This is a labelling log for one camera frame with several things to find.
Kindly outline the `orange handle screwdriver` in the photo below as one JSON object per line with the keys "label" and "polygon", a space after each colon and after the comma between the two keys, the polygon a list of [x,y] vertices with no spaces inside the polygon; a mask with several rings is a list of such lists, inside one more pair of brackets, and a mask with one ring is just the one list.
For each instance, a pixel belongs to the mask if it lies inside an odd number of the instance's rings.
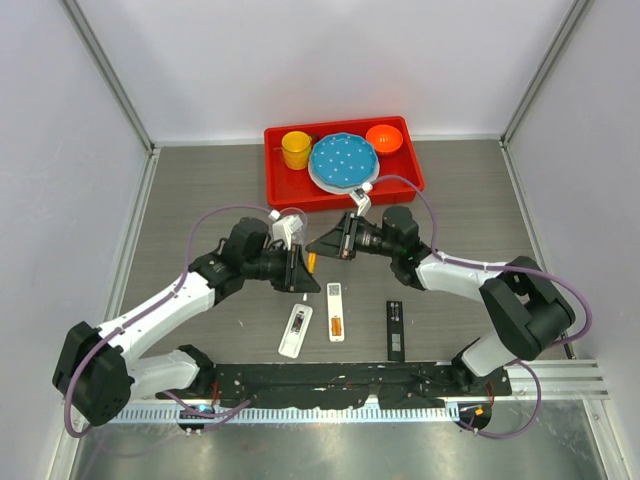
{"label": "orange handle screwdriver", "polygon": [[317,263],[317,255],[313,252],[311,252],[308,255],[308,270],[310,273],[314,273],[316,270],[316,263]]}

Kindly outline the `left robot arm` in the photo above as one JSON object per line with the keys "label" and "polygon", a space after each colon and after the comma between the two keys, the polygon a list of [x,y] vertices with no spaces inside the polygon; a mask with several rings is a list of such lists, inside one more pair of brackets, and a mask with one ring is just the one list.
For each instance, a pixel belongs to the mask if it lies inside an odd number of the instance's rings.
{"label": "left robot arm", "polygon": [[273,224],[241,219],[214,251],[190,260],[164,290],[96,327],[81,322],[65,338],[52,383],[64,413],[79,412],[93,427],[114,419],[132,400],[175,394],[200,399],[211,392],[214,364],[192,345],[149,357],[147,351],[180,325],[204,313],[248,281],[266,281],[282,293],[318,293],[302,241],[299,213]]}

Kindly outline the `long white remote control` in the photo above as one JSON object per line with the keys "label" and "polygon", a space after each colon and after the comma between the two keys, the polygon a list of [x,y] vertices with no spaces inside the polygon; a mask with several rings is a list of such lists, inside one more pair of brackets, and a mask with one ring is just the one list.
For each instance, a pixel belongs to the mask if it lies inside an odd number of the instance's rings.
{"label": "long white remote control", "polygon": [[327,316],[330,342],[343,342],[345,339],[342,285],[338,282],[327,284]]}

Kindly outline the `white remote with black batteries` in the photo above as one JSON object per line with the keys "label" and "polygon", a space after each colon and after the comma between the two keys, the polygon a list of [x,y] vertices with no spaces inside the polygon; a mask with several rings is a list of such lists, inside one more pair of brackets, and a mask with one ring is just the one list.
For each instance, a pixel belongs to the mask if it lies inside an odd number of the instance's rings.
{"label": "white remote with black batteries", "polygon": [[281,356],[291,359],[299,356],[312,315],[312,307],[304,304],[293,305],[278,347]]}

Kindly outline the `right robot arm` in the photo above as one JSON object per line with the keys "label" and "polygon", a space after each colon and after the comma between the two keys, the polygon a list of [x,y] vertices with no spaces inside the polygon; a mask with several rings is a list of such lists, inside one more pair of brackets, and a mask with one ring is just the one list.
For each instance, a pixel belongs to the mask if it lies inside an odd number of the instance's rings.
{"label": "right robot arm", "polygon": [[465,395],[477,393],[505,365],[536,359],[575,322],[574,310],[533,259],[480,264],[447,255],[421,240],[417,222],[403,206],[387,208],[379,225],[347,212],[306,249],[340,260],[359,252],[388,257],[395,278],[405,286],[483,304],[492,332],[451,362],[453,386]]}

